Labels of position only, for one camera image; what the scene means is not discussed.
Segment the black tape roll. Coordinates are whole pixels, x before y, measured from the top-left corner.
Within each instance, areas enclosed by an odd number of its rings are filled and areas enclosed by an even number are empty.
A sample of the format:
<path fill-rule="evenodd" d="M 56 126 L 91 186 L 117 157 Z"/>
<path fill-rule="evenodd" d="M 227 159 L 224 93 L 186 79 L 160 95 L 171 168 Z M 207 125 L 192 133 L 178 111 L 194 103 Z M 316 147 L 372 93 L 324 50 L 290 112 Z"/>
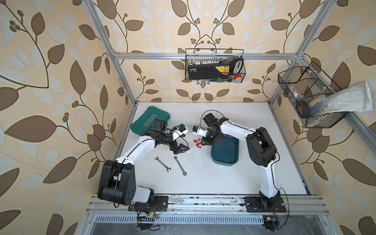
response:
<path fill-rule="evenodd" d="M 310 117 L 310 107 L 308 103 L 304 101 L 303 99 L 296 101 L 295 110 L 300 118 Z"/>

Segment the silver combination wrench left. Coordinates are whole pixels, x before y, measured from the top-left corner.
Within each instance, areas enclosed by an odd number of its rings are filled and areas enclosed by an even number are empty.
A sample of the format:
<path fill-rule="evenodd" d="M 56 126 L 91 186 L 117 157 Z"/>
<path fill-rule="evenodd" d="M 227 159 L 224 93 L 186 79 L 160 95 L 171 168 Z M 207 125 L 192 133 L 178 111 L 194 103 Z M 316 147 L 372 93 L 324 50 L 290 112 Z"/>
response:
<path fill-rule="evenodd" d="M 155 157 L 155 160 L 156 160 L 157 162 L 159 162 L 159 163 L 160 163 L 160 164 L 166 169 L 167 172 L 170 172 L 170 171 L 171 171 L 171 168 L 168 167 L 166 164 L 164 164 L 164 163 L 159 159 L 159 157 Z"/>

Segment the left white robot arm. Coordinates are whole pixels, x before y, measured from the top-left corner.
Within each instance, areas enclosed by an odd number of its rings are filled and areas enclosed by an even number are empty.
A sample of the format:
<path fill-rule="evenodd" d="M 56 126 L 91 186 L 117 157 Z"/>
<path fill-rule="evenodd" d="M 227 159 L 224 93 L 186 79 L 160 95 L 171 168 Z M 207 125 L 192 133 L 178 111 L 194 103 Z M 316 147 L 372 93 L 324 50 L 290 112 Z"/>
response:
<path fill-rule="evenodd" d="M 167 121 L 156 119 L 125 154 L 104 163 L 98 199 L 112 202 L 115 207 L 136 203 L 147 207 L 153 205 L 154 190 L 137 185 L 136 168 L 158 145 L 168 146 L 174 154 L 188 151 L 190 148 L 187 145 L 177 143 L 177 139 L 185 137 L 187 133 L 188 129 L 184 124 L 169 129 Z"/>

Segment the silver combination wrench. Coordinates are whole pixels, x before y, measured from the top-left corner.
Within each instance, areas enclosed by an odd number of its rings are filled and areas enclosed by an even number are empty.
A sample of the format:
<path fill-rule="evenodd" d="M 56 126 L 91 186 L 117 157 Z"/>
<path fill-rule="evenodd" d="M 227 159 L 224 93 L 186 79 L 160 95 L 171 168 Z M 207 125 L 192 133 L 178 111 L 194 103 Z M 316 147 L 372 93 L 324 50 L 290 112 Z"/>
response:
<path fill-rule="evenodd" d="M 167 172 L 170 172 L 170 171 L 171 171 L 171 168 L 168 167 L 166 164 L 164 164 L 164 163 L 159 159 L 159 157 L 155 157 L 155 160 L 156 160 L 157 162 L 159 162 L 159 163 L 160 163 L 160 164 L 166 169 Z"/>
<path fill-rule="evenodd" d="M 187 176 L 187 172 L 184 170 L 184 168 L 183 168 L 182 165 L 180 164 L 180 162 L 179 162 L 177 156 L 174 156 L 174 159 L 175 159 L 175 161 L 177 162 L 178 166 L 180 167 L 180 169 L 181 169 L 183 175 L 184 175 L 184 176 Z"/>

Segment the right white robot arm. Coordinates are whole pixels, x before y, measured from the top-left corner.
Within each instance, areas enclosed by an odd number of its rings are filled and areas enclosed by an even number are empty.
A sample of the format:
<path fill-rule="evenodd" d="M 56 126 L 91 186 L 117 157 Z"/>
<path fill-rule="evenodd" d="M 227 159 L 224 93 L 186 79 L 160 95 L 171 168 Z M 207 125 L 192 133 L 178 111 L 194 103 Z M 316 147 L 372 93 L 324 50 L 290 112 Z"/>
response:
<path fill-rule="evenodd" d="M 193 133 L 202 137 L 203 145 L 211 146 L 219 135 L 228 135 L 247 144 L 249 157 L 258 167 L 260 190 L 258 197 L 245 197 L 248 212 L 287 212 L 286 204 L 274 181 L 274 164 L 277 162 L 277 148 L 269 133 L 263 127 L 258 129 L 241 126 L 228 118 L 216 118 L 209 113 L 203 116 L 204 129 L 194 126 Z"/>

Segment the black yellow tool case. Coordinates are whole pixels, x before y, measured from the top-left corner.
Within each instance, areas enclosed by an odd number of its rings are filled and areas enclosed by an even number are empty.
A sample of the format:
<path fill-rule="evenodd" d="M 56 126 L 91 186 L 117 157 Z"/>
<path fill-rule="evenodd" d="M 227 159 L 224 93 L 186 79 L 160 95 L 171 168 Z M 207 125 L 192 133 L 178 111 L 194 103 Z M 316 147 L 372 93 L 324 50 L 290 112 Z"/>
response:
<path fill-rule="evenodd" d="M 216 61 L 194 61 L 186 66 L 186 78 L 188 80 L 208 80 L 210 82 L 234 83 L 236 74 L 246 76 L 244 59 L 236 57 L 232 59 L 217 59 Z"/>

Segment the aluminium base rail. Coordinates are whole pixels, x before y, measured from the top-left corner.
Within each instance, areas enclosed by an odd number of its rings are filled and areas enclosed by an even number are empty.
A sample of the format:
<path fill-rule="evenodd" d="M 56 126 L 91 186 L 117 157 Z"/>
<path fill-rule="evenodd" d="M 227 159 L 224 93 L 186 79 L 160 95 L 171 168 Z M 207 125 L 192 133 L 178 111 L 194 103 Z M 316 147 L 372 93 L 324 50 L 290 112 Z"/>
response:
<path fill-rule="evenodd" d="M 322 197 L 316 195 L 282 195 L 277 209 L 268 212 L 256 207 L 256 197 L 220 194 L 156 194 L 161 201 L 158 209 L 166 214 L 220 214 L 220 215 L 330 215 Z"/>

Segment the silver combination wrench right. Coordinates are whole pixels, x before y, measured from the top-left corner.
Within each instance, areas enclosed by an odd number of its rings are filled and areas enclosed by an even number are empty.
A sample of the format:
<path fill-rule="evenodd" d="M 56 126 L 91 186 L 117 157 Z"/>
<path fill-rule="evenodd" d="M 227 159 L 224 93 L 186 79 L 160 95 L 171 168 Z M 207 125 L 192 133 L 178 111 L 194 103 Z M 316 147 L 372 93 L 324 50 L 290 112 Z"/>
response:
<path fill-rule="evenodd" d="M 184 168 L 183 168 L 182 165 L 180 164 L 180 162 L 179 162 L 177 156 L 174 156 L 174 159 L 175 159 L 175 161 L 177 162 L 178 166 L 180 167 L 180 169 L 181 169 L 183 175 L 184 175 L 184 176 L 187 176 L 187 172 L 184 170 Z"/>

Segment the red round tape measure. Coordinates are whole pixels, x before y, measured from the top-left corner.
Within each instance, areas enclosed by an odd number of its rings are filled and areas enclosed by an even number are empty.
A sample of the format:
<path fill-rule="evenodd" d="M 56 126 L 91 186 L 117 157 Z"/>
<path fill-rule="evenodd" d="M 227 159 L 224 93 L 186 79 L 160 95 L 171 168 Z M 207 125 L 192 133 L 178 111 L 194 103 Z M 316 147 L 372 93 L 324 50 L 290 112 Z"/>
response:
<path fill-rule="evenodd" d="M 242 75 L 241 75 L 241 74 L 236 74 L 236 75 L 234 76 L 234 78 L 233 78 L 233 81 L 234 81 L 235 83 L 241 83 L 241 82 L 243 81 L 243 77 L 242 77 Z"/>

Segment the dark teal storage box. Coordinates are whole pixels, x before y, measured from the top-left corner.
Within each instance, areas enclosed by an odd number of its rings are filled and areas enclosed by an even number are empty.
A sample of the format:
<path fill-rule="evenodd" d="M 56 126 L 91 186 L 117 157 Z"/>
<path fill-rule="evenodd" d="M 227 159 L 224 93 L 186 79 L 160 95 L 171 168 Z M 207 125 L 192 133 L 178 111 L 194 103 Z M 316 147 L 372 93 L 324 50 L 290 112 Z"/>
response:
<path fill-rule="evenodd" d="M 211 159 L 216 164 L 232 166 L 239 160 L 239 145 L 239 140 L 232 136 L 221 135 L 221 141 L 216 137 L 211 146 Z"/>

